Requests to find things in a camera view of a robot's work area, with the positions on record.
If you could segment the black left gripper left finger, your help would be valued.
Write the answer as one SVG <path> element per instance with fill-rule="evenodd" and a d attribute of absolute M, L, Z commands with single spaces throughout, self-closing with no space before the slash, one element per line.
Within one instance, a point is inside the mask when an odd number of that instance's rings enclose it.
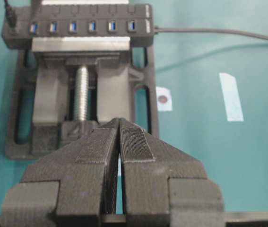
<path fill-rule="evenodd" d="M 98 227 L 116 203 L 119 119 L 30 164 L 6 194 L 3 227 Z"/>

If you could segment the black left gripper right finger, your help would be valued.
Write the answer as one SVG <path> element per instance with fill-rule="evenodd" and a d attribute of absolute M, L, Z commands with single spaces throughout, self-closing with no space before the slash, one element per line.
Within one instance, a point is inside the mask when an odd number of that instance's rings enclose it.
<path fill-rule="evenodd" d="M 119 129 L 127 226 L 225 226 L 221 190 L 201 161 L 125 119 Z"/>

